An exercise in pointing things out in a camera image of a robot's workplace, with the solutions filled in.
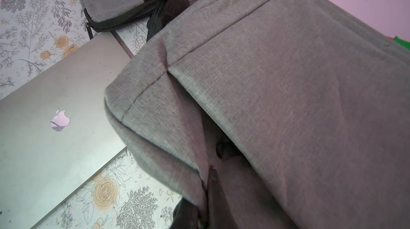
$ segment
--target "leaf print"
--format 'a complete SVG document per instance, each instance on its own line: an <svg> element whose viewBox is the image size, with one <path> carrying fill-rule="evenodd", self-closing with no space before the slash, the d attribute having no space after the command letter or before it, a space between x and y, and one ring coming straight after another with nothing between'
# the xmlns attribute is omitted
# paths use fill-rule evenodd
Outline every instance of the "leaf print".
<svg viewBox="0 0 410 229"><path fill-rule="evenodd" d="M134 27L132 24L127 25L127 32L129 34L132 34L135 31Z"/></svg>
<svg viewBox="0 0 410 229"><path fill-rule="evenodd" d="M22 11L25 8L25 0L1 0L0 9L15 13L17 10Z"/></svg>
<svg viewBox="0 0 410 229"><path fill-rule="evenodd" d="M95 181L90 180L90 181L88 181L85 185L83 185L83 187L84 187L85 189L91 190L91 189L94 188L94 185L95 185Z"/></svg>
<svg viewBox="0 0 410 229"><path fill-rule="evenodd" d="M64 229L69 229L73 224L73 214L70 212L71 205L64 202L61 205L63 212L60 214L60 225Z"/></svg>
<svg viewBox="0 0 410 229"><path fill-rule="evenodd" d="M17 36L17 27L13 26L10 29L7 29L6 32L4 32L3 34L0 34L0 39L10 39L10 38L14 38ZM18 50L17 47L13 48L14 46L17 45L17 39L13 39L12 41L0 41L0 57L3 58L2 60L0 60L0 70L2 68L9 68L13 65L14 61L13 61L13 56L17 55L18 52L20 52Z"/></svg>
<svg viewBox="0 0 410 229"><path fill-rule="evenodd" d="M88 203L82 208L82 212L84 214L85 222L87 222L88 225L91 221L91 218L93 218L94 205L92 203Z"/></svg>
<svg viewBox="0 0 410 229"><path fill-rule="evenodd" d="M108 173L107 176L114 176L114 171L111 171L110 173Z"/></svg>
<svg viewBox="0 0 410 229"><path fill-rule="evenodd" d="M58 18L58 25L63 27L65 33L70 31L70 27L73 25L70 20L66 19L71 13L69 8L65 7L65 2L63 0L52 0L54 6L51 8L54 18Z"/></svg>
<svg viewBox="0 0 410 229"><path fill-rule="evenodd" d="M125 187L126 184L124 183L124 180L121 177L117 177L118 184L121 185L122 187Z"/></svg>
<svg viewBox="0 0 410 229"><path fill-rule="evenodd" d="M89 40L87 36L85 36L84 34L80 34L77 31L71 31L71 33L74 35L74 37L70 38L70 41L74 45L82 46Z"/></svg>
<svg viewBox="0 0 410 229"><path fill-rule="evenodd" d="M121 207L117 216L117 226L121 229L153 229L155 222L152 219L154 211L158 208L157 199L149 192L149 187L131 190L128 201Z"/></svg>
<svg viewBox="0 0 410 229"><path fill-rule="evenodd" d="M120 193L118 193L117 197L115 198L115 205L118 206L120 204Z"/></svg>
<svg viewBox="0 0 410 229"><path fill-rule="evenodd" d="M93 191L88 191L84 196L84 204L90 203L94 200L93 198Z"/></svg>
<svg viewBox="0 0 410 229"><path fill-rule="evenodd" d="M16 15L17 24L25 28L20 31L20 41L18 44L22 49L28 48L27 58L29 58L33 52L38 53L38 50L43 48L46 41L50 38L49 34L42 33L45 27L42 20L48 12L46 1L47 0L31 0L29 3L31 10Z"/></svg>
<svg viewBox="0 0 410 229"><path fill-rule="evenodd" d="M30 62L25 59L19 59L26 61L27 67L28 67L28 77L30 77L33 74L33 71L35 70L37 75L43 72L43 67L46 66L45 62Z"/></svg>
<svg viewBox="0 0 410 229"><path fill-rule="evenodd" d="M103 169L101 170L100 175L101 175L101 177L106 177L106 176L107 176L107 169L106 169L106 168L103 168Z"/></svg>
<svg viewBox="0 0 410 229"><path fill-rule="evenodd" d="M0 78L0 88L5 88L7 86L14 86L13 79L11 77L7 77L6 80L2 80Z"/></svg>
<svg viewBox="0 0 410 229"><path fill-rule="evenodd" d="M123 170L123 168L121 168L121 167L117 167L116 170L117 170L118 173L120 173L122 175L126 174L125 170Z"/></svg>
<svg viewBox="0 0 410 229"><path fill-rule="evenodd" d="M132 41L132 48L136 53L147 42L147 21L142 20L135 22L134 40Z"/></svg>
<svg viewBox="0 0 410 229"><path fill-rule="evenodd" d="M166 206L161 209L161 217L164 220L165 224L168 225L168 222L170 224L173 221L173 210L172 207Z"/></svg>

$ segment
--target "laptop lid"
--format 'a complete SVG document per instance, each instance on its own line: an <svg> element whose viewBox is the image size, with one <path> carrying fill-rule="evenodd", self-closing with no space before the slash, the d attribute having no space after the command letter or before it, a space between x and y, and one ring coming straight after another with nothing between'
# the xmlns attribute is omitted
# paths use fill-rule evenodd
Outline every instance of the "laptop lid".
<svg viewBox="0 0 410 229"><path fill-rule="evenodd" d="M0 100L0 228L34 226L125 148L103 99L129 61L101 33Z"/></svg>

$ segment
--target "apple logo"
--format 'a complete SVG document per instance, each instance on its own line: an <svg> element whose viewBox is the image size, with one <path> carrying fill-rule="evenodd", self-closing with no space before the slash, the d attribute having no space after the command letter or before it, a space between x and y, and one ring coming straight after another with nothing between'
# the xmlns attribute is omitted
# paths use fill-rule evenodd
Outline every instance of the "apple logo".
<svg viewBox="0 0 410 229"><path fill-rule="evenodd" d="M51 128L55 131L61 131L70 124L70 117L66 117L65 111L60 111L60 109L57 109L55 113L57 115L51 120Z"/></svg>

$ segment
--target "table surface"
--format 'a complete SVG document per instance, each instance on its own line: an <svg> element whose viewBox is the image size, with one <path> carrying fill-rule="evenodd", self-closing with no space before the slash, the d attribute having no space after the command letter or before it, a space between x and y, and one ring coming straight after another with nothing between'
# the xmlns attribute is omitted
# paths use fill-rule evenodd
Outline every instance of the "table surface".
<svg viewBox="0 0 410 229"><path fill-rule="evenodd" d="M410 40L407 0L330 1L385 35ZM79 0L1 0L0 12L0 99L89 40ZM116 30L133 54L145 43L147 20ZM167 228L179 199L125 150L37 228L131 229L141 221L136 210L150 214L143 228Z"/></svg>

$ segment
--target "stitching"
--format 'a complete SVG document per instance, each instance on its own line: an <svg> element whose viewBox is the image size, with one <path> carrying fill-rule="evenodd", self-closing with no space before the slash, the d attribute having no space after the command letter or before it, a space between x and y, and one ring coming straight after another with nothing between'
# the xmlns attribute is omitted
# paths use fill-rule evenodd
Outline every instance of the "stitching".
<svg viewBox="0 0 410 229"><path fill-rule="evenodd" d="M172 64L169 64L168 67L172 66L173 64L179 62L181 59L183 59L188 53L192 53L193 51L197 50L199 47L202 47L204 44L208 43L210 40L212 40L214 37L218 36L219 34L221 34L222 32L224 32L226 29L232 27L233 25L235 25L236 23L238 23L239 21L241 21L242 19L244 19L245 17L249 16L251 13L253 13L255 10L257 10L258 8L260 8L261 6L265 5L267 2L269 2L271 0L267 0L266 2L262 3L260 6L256 7L254 10L249 11L248 14L244 15L241 18L238 18L238 20L234 21L232 24L228 25L227 27L223 28L220 32L216 33L215 35L213 35L212 37L210 37L208 40L206 40L205 42L201 43L200 45L198 45L197 47L195 47L194 49L188 51L185 55L183 55L181 58L179 58L177 61L173 62ZM206 8L210 5L212 5L213 3L215 3L216 1L212 2L211 4L208 4L207 6L204 6L203 8ZM137 95L137 97L134 99L134 101L131 103L130 107L127 108L127 110L124 112L124 114L121 117L121 123L123 123L123 119L125 117L125 115L128 113L128 111L131 109L131 107L135 104L136 100L149 88L151 87L154 83L156 83L164 74L168 73L168 67L167 70L164 71L158 78L155 79L155 81L153 81L149 86L147 86L143 91L141 91L141 93L139 95Z"/></svg>
<svg viewBox="0 0 410 229"><path fill-rule="evenodd" d="M150 140L148 140L148 139L146 139L145 137L141 136L140 134L136 133L133 129L131 129L131 128L128 127L127 125L123 124L122 121L119 121L119 120L115 117L115 115L111 112L111 110L109 109L106 100L104 100L104 106L106 107L107 111L110 113L109 116L111 117L112 121L117 122L121 127L124 127L125 129L127 129L127 130L129 130L129 131L131 131L131 132L133 132L133 133L135 133L135 134L137 134L140 138L142 138L142 139L146 140L147 142L151 143ZM161 147L159 147L158 145L155 145L155 144L154 144L154 146L155 146L156 148L160 149L161 151L164 151L164 152L166 152L167 154L172 155L172 154L170 154L169 152L167 152L166 150L164 150L164 149L162 149ZM180 160L178 157L176 157L176 156L174 156L174 155L172 155L172 157L175 158L177 161L179 161L181 164L187 166L189 169L192 169L193 171L197 172L197 173L198 173L198 176L201 178L201 175L200 175L198 169L191 167L190 165L186 164L184 161Z"/></svg>

